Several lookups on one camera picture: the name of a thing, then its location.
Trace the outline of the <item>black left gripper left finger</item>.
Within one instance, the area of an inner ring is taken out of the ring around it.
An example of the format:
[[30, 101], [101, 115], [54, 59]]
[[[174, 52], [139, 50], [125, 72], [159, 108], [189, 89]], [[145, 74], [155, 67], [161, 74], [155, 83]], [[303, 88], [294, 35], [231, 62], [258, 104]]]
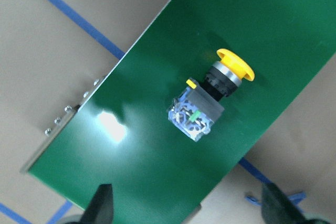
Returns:
[[80, 223], [113, 222], [113, 189], [111, 184], [101, 184], [89, 206], [80, 218]]

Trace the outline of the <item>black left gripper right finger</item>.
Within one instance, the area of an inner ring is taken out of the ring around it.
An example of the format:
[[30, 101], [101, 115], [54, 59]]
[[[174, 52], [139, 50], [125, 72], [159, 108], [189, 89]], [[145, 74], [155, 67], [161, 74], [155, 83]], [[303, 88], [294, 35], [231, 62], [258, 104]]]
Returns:
[[305, 216], [274, 183], [262, 185], [261, 216], [265, 223], [304, 223]]

